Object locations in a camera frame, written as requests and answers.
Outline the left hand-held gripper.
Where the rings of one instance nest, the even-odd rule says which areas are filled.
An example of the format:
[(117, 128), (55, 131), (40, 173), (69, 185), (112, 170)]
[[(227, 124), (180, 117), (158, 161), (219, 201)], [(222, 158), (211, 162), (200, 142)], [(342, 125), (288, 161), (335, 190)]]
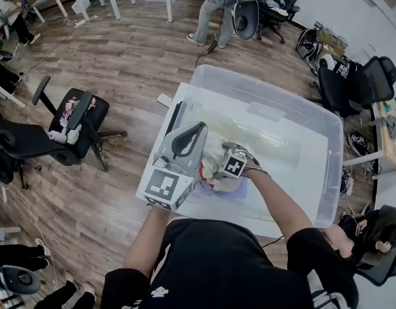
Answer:
[(195, 189), (206, 138), (205, 122), (184, 124), (165, 135), (146, 180), (140, 181), (141, 197), (151, 205), (176, 211)]

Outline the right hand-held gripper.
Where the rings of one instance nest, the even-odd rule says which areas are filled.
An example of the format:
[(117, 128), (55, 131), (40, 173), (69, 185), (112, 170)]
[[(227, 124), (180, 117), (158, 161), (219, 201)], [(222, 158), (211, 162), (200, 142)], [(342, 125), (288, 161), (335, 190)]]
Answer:
[(252, 161), (252, 163), (250, 163), (251, 166), (255, 165), (259, 167), (257, 159), (242, 145), (235, 144), (234, 142), (224, 142), (222, 148), (225, 152), (223, 162), (216, 173), (216, 179), (239, 179), (248, 161)]

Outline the lavender clothes garment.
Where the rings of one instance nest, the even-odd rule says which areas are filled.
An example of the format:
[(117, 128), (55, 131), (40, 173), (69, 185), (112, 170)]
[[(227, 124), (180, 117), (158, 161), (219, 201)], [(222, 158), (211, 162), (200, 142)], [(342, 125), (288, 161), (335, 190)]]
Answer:
[(243, 200), (247, 197), (248, 182), (246, 178), (211, 178), (201, 179), (196, 185), (196, 191), (207, 197), (219, 197), (222, 199)]

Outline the clear plastic storage bin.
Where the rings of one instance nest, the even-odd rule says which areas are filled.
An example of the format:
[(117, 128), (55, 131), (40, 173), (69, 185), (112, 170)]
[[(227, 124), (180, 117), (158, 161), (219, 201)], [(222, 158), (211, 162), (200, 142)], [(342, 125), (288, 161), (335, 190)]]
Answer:
[(203, 64), (176, 105), (168, 133), (205, 122), (208, 138), (245, 147), (318, 228), (335, 220), (343, 162), (343, 123), (285, 89)]

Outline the person's left forearm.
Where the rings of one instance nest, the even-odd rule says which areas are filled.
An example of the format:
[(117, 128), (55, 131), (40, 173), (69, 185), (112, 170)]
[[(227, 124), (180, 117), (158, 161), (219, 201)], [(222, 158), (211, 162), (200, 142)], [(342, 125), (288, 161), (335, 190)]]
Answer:
[(137, 270), (147, 278), (152, 276), (170, 215), (170, 211), (152, 206), (124, 258), (124, 268)]

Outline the person's right forearm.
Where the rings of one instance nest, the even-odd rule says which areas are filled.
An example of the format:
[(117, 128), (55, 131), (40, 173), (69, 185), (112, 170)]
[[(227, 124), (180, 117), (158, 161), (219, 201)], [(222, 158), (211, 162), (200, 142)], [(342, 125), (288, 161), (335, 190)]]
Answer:
[(263, 169), (247, 167), (244, 174), (261, 194), (285, 240), (303, 229), (313, 228), (304, 210)]

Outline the person's black t-shirt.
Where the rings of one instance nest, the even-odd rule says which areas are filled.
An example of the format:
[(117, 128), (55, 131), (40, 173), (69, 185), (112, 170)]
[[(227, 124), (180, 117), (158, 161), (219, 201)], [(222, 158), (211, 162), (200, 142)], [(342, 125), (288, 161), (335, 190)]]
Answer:
[(100, 309), (357, 309), (352, 273), (317, 229), (287, 241), (275, 267), (247, 229), (215, 220), (168, 224), (151, 277), (106, 274)]

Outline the white pink fabric heap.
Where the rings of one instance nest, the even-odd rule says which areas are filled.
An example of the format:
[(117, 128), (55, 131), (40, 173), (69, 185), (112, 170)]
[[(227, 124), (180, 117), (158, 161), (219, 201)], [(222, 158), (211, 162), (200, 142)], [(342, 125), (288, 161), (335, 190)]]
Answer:
[(62, 113), (62, 116), (59, 120), (60, 125), (62, 126), (62, 131), (58, 132), (52, 130), (48, 133), (48, 137), (50, 140), (53, 140), (59, 144), (70, 144), (73, 145), (79, 139), (79, 133), (82, 129), (82, 126), (79, 124), (76, 129), (71, 130), (68, 129), (68, 122), (73, 113), (74, 109), (77, 107), (80, 100), (76, 97), (72, 97), (65, 103), (65, 110)]

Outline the white round headset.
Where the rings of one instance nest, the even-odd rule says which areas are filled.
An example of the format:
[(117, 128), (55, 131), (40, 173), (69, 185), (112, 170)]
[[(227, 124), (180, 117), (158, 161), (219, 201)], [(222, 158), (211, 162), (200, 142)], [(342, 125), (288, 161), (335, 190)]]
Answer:
[(322, 54), (319, 59), (319, 67), (327, 68), (329, 70), (334, 70), (335, 68), (335, 60), (330, 53)]

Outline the black white-trimmed backpack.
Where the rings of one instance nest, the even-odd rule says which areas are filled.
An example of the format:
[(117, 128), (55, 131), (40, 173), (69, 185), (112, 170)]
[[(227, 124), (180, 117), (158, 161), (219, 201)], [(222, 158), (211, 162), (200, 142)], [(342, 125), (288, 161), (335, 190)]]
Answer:
[(306, 63), (318, 64), (323, 52), (323, 43), (318, 38), (318, 28), (307, 28), (303, 30), (298, 38), (296, 51)]
[(231, 11), (231, 15), (236, 35), (241, 40), (251, 40), (258, 31), (259, 6), (257, 0), (237, 2)]

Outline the wooden desk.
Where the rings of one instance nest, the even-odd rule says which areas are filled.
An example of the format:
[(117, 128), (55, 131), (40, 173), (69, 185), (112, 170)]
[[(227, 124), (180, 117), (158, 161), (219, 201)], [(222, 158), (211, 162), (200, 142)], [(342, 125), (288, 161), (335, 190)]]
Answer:
[(367, 136), (371, 131), (372, 137), (368, 142), (373, 151), (363, 156), (348, 158), (343, 162), (344, 167), (363, 167), (368, 171), (371, 179), (376, 180), (390, 174), (396, 174), (396, 138), (390, 136), (390, 130), (382, 119), (395, 118), (396, 121), (396, 97), (389, 101), (375, 103), (370, 109), (370, 119), (360, 119), (360, 124), (351, 132), (358, 132)]

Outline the gray crumpled cloth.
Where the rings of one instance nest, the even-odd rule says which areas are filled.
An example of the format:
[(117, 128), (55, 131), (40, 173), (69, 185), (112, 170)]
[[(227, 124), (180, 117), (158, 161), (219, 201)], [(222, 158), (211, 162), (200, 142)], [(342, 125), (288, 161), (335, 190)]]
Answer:
[(387, 115), (381, 117), (381, 125), (386, 126), (388, 135), (391, 139), (396, 139), (396, 117), (393, 115)]

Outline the gray yellow fabric heap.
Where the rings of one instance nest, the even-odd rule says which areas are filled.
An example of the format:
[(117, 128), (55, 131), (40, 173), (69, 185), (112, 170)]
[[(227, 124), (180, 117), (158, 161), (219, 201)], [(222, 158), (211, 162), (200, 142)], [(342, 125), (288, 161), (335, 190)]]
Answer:
[(288, 16), (288, 12), (285, 10), (286, 2), (284, 0), (260, 0), (260, 3), (268, 10), (277, 12), (280, 15)]

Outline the gray black office chair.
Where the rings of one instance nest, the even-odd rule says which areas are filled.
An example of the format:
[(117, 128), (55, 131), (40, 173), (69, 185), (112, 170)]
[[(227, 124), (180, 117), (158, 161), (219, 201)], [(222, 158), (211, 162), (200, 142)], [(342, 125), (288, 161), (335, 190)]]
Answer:
[(40, 279), (31, 270), (12, 265), (0, 267), (0, 309), (22, 309), (23, 295), (36, 294), (40, 289)]

